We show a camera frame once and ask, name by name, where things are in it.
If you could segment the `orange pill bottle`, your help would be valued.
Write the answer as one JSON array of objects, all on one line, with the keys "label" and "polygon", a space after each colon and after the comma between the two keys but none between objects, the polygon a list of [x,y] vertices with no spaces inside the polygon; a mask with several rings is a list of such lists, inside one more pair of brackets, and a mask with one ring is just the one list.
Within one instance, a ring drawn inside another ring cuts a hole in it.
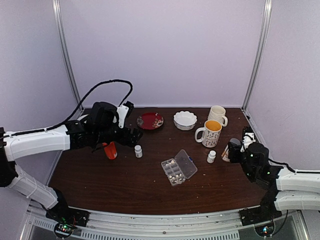
[{"label": "orange pill bottle", "polygon": [[103,143],[102,146],[108,159],[115,160],[117,158],[118,153],[117,153],[116,145],[113,141],[110,143]]}]

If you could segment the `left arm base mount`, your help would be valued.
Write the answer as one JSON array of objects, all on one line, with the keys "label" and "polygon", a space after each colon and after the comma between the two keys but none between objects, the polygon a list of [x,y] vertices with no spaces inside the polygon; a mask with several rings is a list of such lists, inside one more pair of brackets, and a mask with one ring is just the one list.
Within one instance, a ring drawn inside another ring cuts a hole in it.
[{"label": "left arm base mount", "polygon": [[47,218],[57,222],[53,227],[53,232],[60,239],[70,237],[78,227],[86,227],[90,216],[90,213],[86,210],[70,207],[65,210],[62,208],[45,208],[45,211]]}]

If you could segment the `clear plastic pill organizer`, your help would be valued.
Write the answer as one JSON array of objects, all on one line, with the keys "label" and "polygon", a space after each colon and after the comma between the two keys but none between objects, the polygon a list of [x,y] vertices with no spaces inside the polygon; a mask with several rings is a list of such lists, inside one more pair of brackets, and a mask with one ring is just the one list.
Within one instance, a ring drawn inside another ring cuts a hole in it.
[{"label": "clear plastic pill organizer", "polygon": [[174,158],[162,161],[161,167],[172,187],[183,184],[198,171],[184,149],[181,149]]}]

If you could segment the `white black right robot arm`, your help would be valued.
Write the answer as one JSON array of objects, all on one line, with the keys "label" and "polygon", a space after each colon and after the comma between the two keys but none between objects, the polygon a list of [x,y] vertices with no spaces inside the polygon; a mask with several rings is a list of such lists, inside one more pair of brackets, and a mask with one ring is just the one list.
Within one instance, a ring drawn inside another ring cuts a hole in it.
[{"label": "white black right robot arm", "polygon": [[285,210],[320,210],[320,171],[293,169],[281,162],[270,164],[269,149],[253,142],[228,142],[231,163],[239,163],[247,179],[266,190],[256,210],[259,220]]}]

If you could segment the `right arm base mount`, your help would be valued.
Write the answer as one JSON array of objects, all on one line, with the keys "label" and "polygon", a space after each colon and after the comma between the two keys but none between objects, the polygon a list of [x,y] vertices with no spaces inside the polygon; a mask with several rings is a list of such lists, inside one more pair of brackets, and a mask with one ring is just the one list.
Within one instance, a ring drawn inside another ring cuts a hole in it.
[{"label": "right arm base mount", "polygon": [[243,208],[239,211],[242,226],[253,225],[255,233],[265,239],[277,232],[275,219],[281,216],[281,211],[263,206]]}]

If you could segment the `small white pill bottle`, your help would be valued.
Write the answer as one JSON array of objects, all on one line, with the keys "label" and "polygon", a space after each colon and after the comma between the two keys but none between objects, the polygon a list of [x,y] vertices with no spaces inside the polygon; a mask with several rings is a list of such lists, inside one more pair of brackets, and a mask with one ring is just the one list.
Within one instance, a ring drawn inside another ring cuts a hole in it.
[{"label": "small white pill bottle", "polygon": [[143,151],[142,151],[142,147],[140,145],[136,145],[134,147],[134,152],[135,152],[135,156],[137,158],[141,158],[143,156]]}]

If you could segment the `grey lid supplement bottle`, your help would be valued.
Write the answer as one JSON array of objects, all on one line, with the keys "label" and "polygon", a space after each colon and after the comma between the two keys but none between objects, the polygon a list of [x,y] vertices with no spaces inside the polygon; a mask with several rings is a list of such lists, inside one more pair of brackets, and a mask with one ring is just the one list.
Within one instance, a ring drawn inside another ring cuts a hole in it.
[{"label": "grey lid supplement bottle", "polygon": [[239,139],[237,139],[237,138],[231,138],[229,141],[228,141],[228,143],[227,143],[227,145],[225,146],[225,148],[224,148],[224,150],[223,150],[223,152],[222,152],[222,154],[221,154],[221,159],[223,160],[223,161],[225,161],[225,162],[230,162],[230,157],[229,157],[229,155],[230,155],[230,150],[231,150],[231,148],[232,148],[232,146],[234,146],[234,145],[240,145],[241,144],[241,142],[240,142],[240,140]]}]

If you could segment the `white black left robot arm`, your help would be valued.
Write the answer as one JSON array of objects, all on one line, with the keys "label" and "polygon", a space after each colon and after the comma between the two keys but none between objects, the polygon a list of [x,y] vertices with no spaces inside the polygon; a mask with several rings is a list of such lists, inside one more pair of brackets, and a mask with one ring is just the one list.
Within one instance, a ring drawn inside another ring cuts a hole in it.
[{"label": "white black left robot arm", "polygon": [[135,147],[143,133],[137,128],[125,126],[134,104],[123,98],[118,106],[107,102],[95,102],[88,114],[76,120],[68,116],[56,125],[26,131],[0,130],[0,186],[16,190],[26,198],[42,205],[61,222],[72,218],[63,194],[46,186],[27,174],[16,160],[31,155],[78,150],[99,144],[116,142]]}]

